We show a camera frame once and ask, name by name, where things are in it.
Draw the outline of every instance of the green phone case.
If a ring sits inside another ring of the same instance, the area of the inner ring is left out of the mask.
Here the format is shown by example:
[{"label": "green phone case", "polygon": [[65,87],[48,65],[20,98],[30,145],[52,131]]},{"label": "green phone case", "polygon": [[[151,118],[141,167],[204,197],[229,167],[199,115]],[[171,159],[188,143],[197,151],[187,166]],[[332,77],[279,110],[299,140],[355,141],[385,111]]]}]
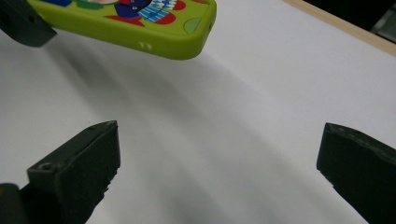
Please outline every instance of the green phone case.
[{"label": "green phone case", "polygon": [[197,56],[215,0],[28,0],[51,26],[175,60]]}]

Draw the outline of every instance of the white table surface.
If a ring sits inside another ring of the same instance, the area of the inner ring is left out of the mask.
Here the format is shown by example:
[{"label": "white table surface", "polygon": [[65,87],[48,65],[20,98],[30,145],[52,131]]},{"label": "white table surface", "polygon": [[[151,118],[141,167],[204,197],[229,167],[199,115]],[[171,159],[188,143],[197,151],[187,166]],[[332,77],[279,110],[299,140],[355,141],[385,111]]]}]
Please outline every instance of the white table surface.
[{"label": "white table surface", "polygon": [[396,147],[396,58],[279,0],[219,0],[203,53],[170,61],[59,31],[0,33],[0,180],[95,123],[121,168],[88,223],[365,223],[316,169],[326,122]]}]

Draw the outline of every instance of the phone case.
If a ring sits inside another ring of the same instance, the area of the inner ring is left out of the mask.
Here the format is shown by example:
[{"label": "phone case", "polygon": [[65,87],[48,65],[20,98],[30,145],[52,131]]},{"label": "phone case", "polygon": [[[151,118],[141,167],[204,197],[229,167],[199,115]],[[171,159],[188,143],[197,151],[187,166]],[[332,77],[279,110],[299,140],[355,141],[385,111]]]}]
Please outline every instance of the phone case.
[{"label": "phone case", "polygon": [[51,26],[169,59],[204,47],[215,0],[28,0]]}]

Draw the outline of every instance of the blue cartoon character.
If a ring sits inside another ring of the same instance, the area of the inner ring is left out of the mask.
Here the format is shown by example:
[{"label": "blue cartoon character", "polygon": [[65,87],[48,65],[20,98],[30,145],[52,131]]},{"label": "blue cartoon character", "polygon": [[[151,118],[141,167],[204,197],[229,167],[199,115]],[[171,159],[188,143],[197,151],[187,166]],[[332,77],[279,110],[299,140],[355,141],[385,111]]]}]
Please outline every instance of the blue cartoon character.
[{"label": "blue cartoon character", "polygon": [[176,16],[169,10],[181,10],[185,7],[186,4],[181,0],[119,0],[114,5],[117,16],[107,17],[141,26],[141,19],[156,24],[169,24],[176,20]]}]

